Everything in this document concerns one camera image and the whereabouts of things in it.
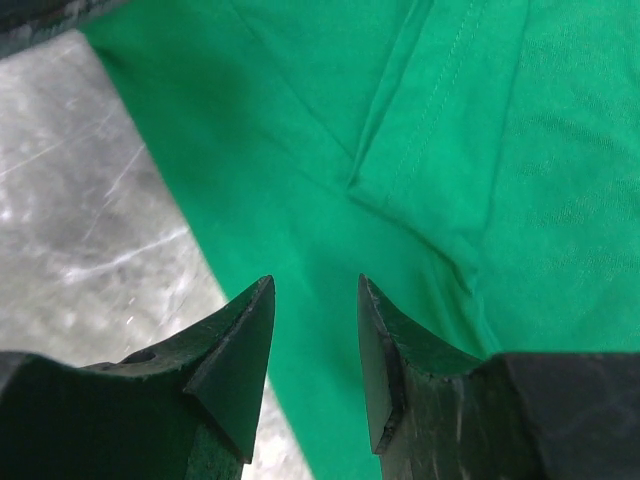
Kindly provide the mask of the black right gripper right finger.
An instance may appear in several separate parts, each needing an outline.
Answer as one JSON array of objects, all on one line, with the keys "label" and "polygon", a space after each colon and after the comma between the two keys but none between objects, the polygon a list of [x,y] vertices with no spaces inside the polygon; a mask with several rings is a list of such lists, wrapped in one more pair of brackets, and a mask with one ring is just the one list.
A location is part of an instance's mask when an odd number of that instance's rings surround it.
[{"label": "black right gripper right finger", "polygon": [[371,450],[386,452],[408,408],[405,368],[453,375],[480,360],[404,314],[366,275],[358,280],[358,342]]}]

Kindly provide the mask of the green t shirt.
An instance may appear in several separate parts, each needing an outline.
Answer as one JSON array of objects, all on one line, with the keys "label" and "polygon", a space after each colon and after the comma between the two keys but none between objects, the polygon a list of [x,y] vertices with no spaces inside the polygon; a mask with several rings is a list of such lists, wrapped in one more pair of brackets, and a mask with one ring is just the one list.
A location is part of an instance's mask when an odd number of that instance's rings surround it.
[{"label": "green t shirt", "polygon": [[216,279],[276,284],[318,479],[376,479],[371,278],[478,357],[639,347],[635,1],[133,1],[87,26]]}]

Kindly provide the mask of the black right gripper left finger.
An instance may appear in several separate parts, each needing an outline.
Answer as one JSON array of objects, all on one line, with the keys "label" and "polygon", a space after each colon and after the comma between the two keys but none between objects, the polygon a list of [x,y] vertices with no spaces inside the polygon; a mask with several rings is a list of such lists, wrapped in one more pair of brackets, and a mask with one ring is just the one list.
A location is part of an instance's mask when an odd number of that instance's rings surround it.
[{"label": "black right gripper left finger", "polygon": [[89,462],[250,462],[274,315],[275,282],[265,276],[185,330],[90,366]]}]

